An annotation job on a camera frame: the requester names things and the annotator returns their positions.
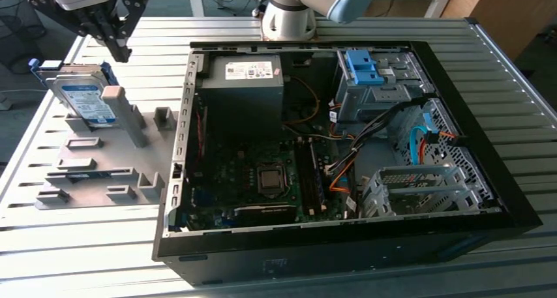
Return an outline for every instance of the blue hard drive label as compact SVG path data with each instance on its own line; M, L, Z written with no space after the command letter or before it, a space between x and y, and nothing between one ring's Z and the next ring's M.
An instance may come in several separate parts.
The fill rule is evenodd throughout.
M117 116L109 104L102 100L102 91L95 85L62 86L69 101L82 117L94 124L110 124Z

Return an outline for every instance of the blue cable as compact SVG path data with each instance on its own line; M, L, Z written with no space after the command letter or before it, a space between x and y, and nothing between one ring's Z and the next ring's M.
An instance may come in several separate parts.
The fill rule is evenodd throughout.
M425 134L428 133L428 129L424 125L415 126L411 130L411 160L412 164L420 164L419 159L419 151L416 149L416 133L421 130Z

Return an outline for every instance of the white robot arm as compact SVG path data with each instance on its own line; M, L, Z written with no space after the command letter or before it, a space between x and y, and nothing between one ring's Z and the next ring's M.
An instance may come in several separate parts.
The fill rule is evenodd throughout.
M309 40L316 37L314 11L339 23L355 21L372 0L270 0L264 15L265 40Z
M118 62L127 62L126 43L149 0L122 0L129 15L117 13L119 0L30 0L35 8L81 36L93 35ZM316 37L314 11L339 23L364 14L372 0L270 0L262 20L265 40L309 40Z

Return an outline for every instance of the ram slot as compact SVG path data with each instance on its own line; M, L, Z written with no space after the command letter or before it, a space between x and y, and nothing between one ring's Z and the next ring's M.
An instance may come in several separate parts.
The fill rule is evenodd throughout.
M294 158L297 160L304 214L316 215L325 210L325 192L312 139L297 140Z

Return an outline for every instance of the aluminum profile table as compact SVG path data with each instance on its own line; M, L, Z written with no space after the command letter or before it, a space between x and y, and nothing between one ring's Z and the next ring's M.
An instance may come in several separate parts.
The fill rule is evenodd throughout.
M30 291L57 297L246 297L241 292L262 290L273 297L557 297L557 117L540 94L465 20L375 18L345 26L320 20L319 26L324 40L431 42L544 226L445 264L194 289L152 261L158 205L35 209L47 165L69 135L65 110L49 93L0 179L2 297L29 297ZM127 64L115 63L90 38L78 38L67 61L106 59L141 109L178 110L189 43L258 39L260 24L246 18L145 18Z

